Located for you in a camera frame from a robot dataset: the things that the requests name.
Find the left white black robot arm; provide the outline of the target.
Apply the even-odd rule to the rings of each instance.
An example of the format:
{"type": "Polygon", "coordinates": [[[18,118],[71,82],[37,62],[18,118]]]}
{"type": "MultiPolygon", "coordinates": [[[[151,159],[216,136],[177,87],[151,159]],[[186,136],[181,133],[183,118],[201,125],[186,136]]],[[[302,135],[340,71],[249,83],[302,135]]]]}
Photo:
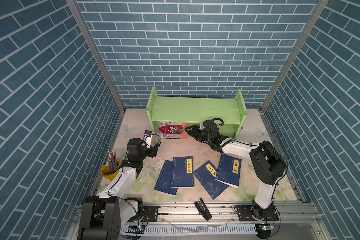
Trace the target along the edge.
{"type": "Polygon", "coordinates": [[[155,134],[129,140],[125,159],[110,186],[84,200],[77,235],[79,240],[117,240],[122,226],[128,221],[133,224],[132,239],[138,238],[144,229],[144,202],[140,198],[125,199],[123,196],[142,171],[143,161],[147,157],[154,158],[159,146],[155,134]]]}

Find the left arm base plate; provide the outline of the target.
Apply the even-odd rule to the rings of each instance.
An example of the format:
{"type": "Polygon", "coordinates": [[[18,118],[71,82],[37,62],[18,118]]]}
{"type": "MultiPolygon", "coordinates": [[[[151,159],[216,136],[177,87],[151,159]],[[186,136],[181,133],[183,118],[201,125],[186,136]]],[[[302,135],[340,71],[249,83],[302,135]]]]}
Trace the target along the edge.
{"type": "Polygon", "coordinates": [[[128,223],[136,223],[139,221],[141,224],[143,222],[157,222],[158,221],[158,213],[159,207],[158,206],[144,206],[138,207],[132,210],[132,218],[128,220],[128,223]]]}

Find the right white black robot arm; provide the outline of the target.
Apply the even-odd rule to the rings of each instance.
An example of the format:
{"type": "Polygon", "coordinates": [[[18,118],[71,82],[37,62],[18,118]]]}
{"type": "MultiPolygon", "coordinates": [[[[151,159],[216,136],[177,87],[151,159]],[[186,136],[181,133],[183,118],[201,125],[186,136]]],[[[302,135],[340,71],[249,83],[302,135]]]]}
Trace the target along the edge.
{"type": "Polygon", "coordinates": [[[259,179],[251,211],[254,219],[262,221],[273,211],[276,186],[286,175],[288,163],[269,141],[249,144],[221,135],[219,126],[223,125],[222,119],[214,118],[204,121],[200,126],[189,126],[185,131],[190,137],[208,144],[216,152],[251,159],[255,174],[259,179]]]}

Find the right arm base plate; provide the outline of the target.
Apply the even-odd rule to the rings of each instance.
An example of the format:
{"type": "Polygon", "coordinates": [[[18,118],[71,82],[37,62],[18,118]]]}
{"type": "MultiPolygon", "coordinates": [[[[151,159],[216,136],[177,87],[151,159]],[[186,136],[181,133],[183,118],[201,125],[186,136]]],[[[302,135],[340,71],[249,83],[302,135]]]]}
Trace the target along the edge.
{"type": "Polygon", "coordinates": [[[262,209],[257,205],[236,205],[234,211],[237,213],[240,222],[250,221],[278,221],[280,219],[279,213],[274,204],[268,208],[262,209]]]}

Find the red Hamlet picture book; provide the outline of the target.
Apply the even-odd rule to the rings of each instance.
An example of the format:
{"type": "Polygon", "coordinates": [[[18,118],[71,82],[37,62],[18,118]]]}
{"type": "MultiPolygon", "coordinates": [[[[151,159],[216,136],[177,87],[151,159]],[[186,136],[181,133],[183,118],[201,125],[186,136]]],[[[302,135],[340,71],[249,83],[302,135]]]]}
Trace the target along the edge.
{"type": "Polygon", "coordinates": [[[160,122],[158,124],[157,134],[162,139],[187,140],[188,133],[186,132],[186,128],[188,127],[189,123],[160,122]]]}

